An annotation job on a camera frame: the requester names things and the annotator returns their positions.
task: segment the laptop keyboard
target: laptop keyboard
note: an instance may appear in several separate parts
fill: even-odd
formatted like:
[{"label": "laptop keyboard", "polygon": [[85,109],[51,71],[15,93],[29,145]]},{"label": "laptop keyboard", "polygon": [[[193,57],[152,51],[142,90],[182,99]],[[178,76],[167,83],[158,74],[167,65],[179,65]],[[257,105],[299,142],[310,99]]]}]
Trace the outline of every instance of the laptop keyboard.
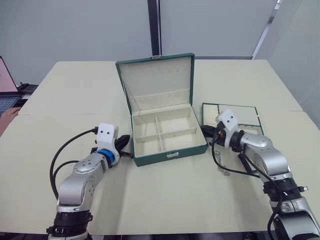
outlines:
[{"label": "laptop keyboard", "polygon": [[12,108],[20,97],[0,97],[0,113]]}]

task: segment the box compartment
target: box compartment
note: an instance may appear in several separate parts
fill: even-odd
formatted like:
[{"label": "box compartment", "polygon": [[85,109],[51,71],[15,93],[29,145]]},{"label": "box compartment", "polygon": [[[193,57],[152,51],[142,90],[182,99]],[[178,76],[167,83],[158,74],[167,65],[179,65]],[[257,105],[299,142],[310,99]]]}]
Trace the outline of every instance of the box compartment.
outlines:
[{"label": "box compartment", "polygon": [[135,157],[206,145],[191,106],[132,116]]}]

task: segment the white wall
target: white wall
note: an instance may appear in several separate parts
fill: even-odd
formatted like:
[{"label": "white wall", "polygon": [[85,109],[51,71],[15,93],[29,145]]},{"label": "white wall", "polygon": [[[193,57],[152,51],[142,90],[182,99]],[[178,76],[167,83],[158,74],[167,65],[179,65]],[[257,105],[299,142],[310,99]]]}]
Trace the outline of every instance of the white wall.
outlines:
[{"label": "white wall", "polygon": [[320,129],[319,13],[319,0],[283,0],[256,59],[269,61]]},{"label": "white wall", "polygon": [[147,0],[0,0],[0,55],[32,84],[57,61],[149,57]]},{"label": "white wall", "polygon": [[251,57],[277,0],[159,0],[162,54]]}]

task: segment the white table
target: white table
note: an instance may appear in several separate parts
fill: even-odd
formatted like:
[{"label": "white table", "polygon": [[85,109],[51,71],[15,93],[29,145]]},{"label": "white table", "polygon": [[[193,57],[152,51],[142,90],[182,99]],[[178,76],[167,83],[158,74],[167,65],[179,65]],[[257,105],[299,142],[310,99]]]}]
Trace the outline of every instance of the white table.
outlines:
[{"label": "white table", "polygon": [[[303,195],[320,219],[320,133],[269,64],[198,60],[194,74],[197,113],[202,102],[257,107],[264,133],[288,159],[297,184],[309,187]],[[0,232],[45,233],[56,214],[49,181],[55,152],[101,122],[119,126],[120,135],[131,133],[114,62],[58,62],[0,138]],[[57,166],[86,157],[95,137],[71,143]],[[228,157],[232,153],[223,154],[225,165],[242,168]],[[58,187],[71,169],[59,173]],[[94,235],[260,231],[271,214],[268,201],[261,181],[223,176],[209,150],[143,167],[122,158],[95,191],[88,230]]]}]

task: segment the box lid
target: box lid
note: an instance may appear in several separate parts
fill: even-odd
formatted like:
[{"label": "box lid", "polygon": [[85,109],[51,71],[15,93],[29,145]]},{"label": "box lid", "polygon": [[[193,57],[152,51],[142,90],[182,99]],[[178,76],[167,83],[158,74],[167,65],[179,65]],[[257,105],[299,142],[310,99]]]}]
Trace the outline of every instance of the box lid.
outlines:
[{"label": "box lid", "polygon": [[117,61],[130,113],[192,105],[194,64],[193,53]]}]

